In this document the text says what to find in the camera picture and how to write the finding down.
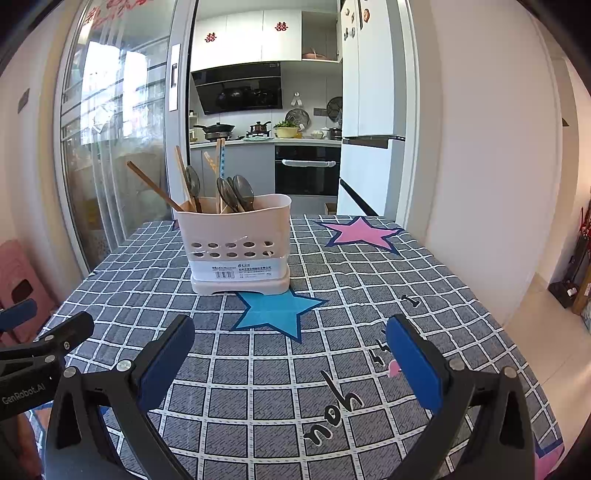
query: label sticker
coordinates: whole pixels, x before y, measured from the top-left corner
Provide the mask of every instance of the label sticker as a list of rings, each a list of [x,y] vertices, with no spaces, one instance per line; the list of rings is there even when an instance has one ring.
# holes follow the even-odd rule
[[[248,260],[239,262],[189,261],[193,278],[197,281],[254,281],[285,277],[285,258]]]

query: bowl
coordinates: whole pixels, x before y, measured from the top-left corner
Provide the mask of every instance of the bowl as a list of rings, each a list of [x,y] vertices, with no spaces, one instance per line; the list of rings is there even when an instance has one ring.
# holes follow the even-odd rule
[[[328,60],[328,57],[319,53],[304,53],[301,57],[306,60]]]
[[[275,129],[277,138],[295,138],[297,133],[297,127],[279,127]]]

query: pink star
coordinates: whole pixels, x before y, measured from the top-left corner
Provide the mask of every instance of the pink star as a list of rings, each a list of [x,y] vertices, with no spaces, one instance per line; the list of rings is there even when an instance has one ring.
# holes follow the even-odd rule
[[[560,456],[564,453],[564,443],[558,445],[551,452],[546,453],[542,458],[534,453],[535,459],[535,480],[544,480],[558,463]]]
[[[369,245],[373,245],[378,248],[383,248],[389,252],[398,254],[398,250],[387,238],[398,235],[404,232],[402,228],[395,228],[389,230],[387,228],[376,228],[371,226],[364,217],[357,217],[351,223],[324,223],[317,222],[319,225],[330,228],[335,232],[338,232],[330,241],[326,244],[327,247],[333,247],[335,245],[347,245],[364,242]]]
[[[392,360],[388,365],[388,378],[396,377],[401,371],[402,369],[398,365],[398,362],[396,360]]]

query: glass door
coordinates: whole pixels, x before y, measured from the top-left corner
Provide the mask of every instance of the glass door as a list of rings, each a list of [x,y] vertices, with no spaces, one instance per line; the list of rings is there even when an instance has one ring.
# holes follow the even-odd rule
[[[56,97],[56,166],[64,217],[83,272],[92,271],[142,223],[172,218],[127,162],[169,191],[167,151],[176,144],[185,150],[186,143],[177,132],[167,148],[165,125],[171,123],[175,132],[177,117],[186,114],[178,108],[184,99],[179,92],[186,89],[178,73],[195,3],[90,0],[72,27]],[[171,78],[177,89],[172,99]]]

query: tablecloth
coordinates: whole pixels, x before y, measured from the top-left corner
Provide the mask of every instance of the tablecloth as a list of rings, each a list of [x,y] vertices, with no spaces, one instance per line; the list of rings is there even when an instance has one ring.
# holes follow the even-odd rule
[[[402,230],[388,238],[391,251],[364,242],[326,246],[336,231],[319,222],[355,220],[291,219],[291,289],[324,300],[301,315],[301,343],[265,326],[231,331],[245,303],[236,294],[193,292],[172,222],[139,228],[70,295],[48,327],[89,312],[95,332],[69,364],[93,372],[135,358],[179,313],[193,318],[193,348],[160,408],[148,415],[199,480],[387,477],[431,417],[402,373],[388,376],[393,358],[383,330],[398,313],[445,357],[461,356],[474,370],[515,368],[538,449],[561,444],[527,360],[470,288],[428,249]],[[384,218],[366,221],[398,229]],[[355,393],[362,406],[353,401],[349,411],[339,393]],[[329,405],[341,416],[336,427],[324,418]],[[457,465],[477,413],[473,408],[466,416],[442,473]],[[105,421],[124,465],[141,474],[111,411]],[[324,433],[311,432],[314,426]]]

